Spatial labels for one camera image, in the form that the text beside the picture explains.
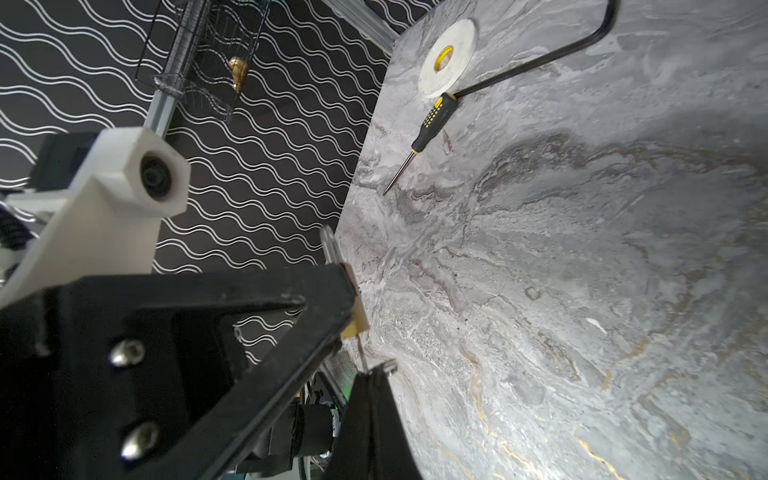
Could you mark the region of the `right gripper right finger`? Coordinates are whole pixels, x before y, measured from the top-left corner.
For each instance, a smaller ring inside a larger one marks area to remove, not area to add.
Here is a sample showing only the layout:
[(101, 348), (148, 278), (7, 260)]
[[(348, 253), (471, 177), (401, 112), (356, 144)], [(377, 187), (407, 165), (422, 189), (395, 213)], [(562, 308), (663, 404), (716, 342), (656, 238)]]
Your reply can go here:
[(384, 362), (370, 372), (371, 479), (421, 479), (389, 383), (395, 362)]

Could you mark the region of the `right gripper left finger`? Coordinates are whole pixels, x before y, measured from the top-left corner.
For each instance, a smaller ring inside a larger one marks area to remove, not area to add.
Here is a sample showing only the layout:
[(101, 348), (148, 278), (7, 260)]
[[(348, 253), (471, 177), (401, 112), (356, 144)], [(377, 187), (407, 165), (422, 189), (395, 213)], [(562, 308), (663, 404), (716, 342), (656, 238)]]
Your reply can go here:
[(373, 479), (373, 371), (355, 377), (324, 479)]

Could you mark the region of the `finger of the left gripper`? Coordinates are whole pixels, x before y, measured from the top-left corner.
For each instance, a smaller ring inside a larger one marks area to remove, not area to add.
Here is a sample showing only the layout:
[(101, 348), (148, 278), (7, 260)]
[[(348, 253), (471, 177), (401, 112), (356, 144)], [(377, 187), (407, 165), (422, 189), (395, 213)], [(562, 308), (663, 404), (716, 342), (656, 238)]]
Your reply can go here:
[(1, 311), (5, 479), (214, 479), (349, 324), (339, 264), (84, 277)]

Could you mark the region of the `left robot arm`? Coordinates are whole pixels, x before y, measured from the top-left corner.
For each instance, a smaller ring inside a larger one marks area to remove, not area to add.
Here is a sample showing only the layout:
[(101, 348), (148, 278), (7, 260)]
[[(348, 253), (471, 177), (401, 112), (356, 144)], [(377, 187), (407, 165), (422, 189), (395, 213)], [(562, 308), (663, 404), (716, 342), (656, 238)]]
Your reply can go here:
[(325, 449), (296, 397), (348, 325), (339, 264), (85, 277), (1, 310), (5, 479), (215, 479)]

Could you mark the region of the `black hex key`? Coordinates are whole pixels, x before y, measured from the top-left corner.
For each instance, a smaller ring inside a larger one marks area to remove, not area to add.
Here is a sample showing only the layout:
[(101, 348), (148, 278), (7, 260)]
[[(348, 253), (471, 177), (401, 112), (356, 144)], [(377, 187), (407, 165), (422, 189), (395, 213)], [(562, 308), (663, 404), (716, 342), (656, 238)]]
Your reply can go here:
[(485, 88), (496, 85), (502, 81), (509, 80), (517, 77), (531, 70), (543, 67), (549, 63), (559, 60), (563, 57), (585, 50), (588, 47), (596, 44), (603, 38), (605, 38), (615, 25), (617, 14), (619, 11), (619, 0), (608, 0), (605, 8), (605, 13), (599, 27), (591, 34), (571, 42), (563, 47), (560, 47), (554, 51), (541, 55), (533, 60), (517, 65), (504, 72), (498, 73), (492, 77), (489, 77), (483, 81), (470, 85), (462, 90), (459, 90), (454, 94), (456, 98), (463, 98), (472, 93), (476, 93)]

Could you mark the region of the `brass item in basket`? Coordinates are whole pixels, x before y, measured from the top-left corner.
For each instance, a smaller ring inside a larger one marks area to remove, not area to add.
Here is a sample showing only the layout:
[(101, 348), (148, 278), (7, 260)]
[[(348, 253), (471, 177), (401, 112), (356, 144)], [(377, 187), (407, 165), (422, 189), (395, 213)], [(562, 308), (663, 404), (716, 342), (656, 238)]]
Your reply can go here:
[(229, 59), (228, 67), (232, 76), (232, 88), (236, 93), (240, 93), (250, 69), (249, 63), (242, 57), (234, 56)]

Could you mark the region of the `yellow black screwdriver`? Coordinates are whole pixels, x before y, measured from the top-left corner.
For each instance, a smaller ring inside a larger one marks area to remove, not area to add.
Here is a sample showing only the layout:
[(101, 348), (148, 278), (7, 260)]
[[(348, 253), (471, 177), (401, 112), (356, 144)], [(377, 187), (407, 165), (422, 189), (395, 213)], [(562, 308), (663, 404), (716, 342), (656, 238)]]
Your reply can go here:
[(421, 123), (418, 135), (411, 144), (410, 153), (385, 188), (383, 192), (384, 195), (392, 190), (413, 159), (442, 131), (449, 119), (458, 109), (458, 105), (458, 99), (450, 93), (443, 93), (437, 99), (424, 121)]

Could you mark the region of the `white tape roll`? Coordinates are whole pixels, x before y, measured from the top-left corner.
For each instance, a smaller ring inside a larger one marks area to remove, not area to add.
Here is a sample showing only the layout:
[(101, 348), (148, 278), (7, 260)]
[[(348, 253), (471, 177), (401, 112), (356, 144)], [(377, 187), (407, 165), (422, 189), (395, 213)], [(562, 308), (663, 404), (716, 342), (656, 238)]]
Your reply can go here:
[(439, 97), (458, 82), (472, 60), (477, 36), (472, 19), (458, 20), (442, 33), (422, 64), (417, 82), (420, 95)]

